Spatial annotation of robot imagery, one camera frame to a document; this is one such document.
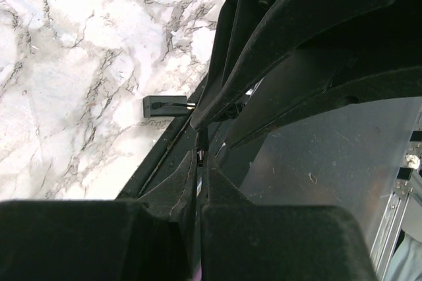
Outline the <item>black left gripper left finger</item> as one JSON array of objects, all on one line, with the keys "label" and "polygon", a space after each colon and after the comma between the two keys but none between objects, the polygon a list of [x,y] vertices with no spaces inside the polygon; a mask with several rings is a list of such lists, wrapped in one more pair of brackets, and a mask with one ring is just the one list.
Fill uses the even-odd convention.
[{"label": "black left gripper left finger", "polygon": [[138,199],[1,203],[2,280],[187,280],[196,154]]}]

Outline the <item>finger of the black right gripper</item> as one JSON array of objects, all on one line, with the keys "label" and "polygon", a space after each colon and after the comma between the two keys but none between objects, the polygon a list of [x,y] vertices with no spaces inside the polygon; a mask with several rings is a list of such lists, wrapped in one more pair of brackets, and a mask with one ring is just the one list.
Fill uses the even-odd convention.
[{"label": "finger of the black right gripper", "polygon": [[421,50],[297,50],[264,77],[227,135],[236,148],[352,104],[421,96]]},{"label": "finger of the black right gripper", "polygon": [[208,80],[191,126],[205,128],[302,43],[393,2],[226,0],[218,17]]}]

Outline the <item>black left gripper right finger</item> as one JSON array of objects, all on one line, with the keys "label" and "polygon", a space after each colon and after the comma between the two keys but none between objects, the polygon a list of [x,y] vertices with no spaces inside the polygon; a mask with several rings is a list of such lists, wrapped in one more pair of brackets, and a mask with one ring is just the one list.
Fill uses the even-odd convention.
[{"label": "black left gripper right finger", "polygon": [[355,218],[337,206],[252,203],[204,161],[203,280],[375,280]]}]

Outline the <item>small black power adapter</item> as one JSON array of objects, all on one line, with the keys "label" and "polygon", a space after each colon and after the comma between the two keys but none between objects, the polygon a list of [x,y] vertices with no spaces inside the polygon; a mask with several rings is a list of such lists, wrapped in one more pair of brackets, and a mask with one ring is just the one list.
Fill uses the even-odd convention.
[{"label": "small black power adapter", "polygon": [[[143,117],[144,118],[175,118],[175,123],[171,123],[170,127],[175,127],[173,132],[174,139],[181,135],[191,121],[192,114],[197,107],[196,103],[189,102],[186,96],[157,96],[150,95],[142,99]],[[204,165],[205,155],[209,149],[208,128],[213,123],[221,123],[231,119],[235,119],[243,111],[245,102],[238,101],[228,106],[219,115],[207,121],[200,129],[194,129],[196,133],[195,151],[197,155],[197,166],[202,168]]]}]

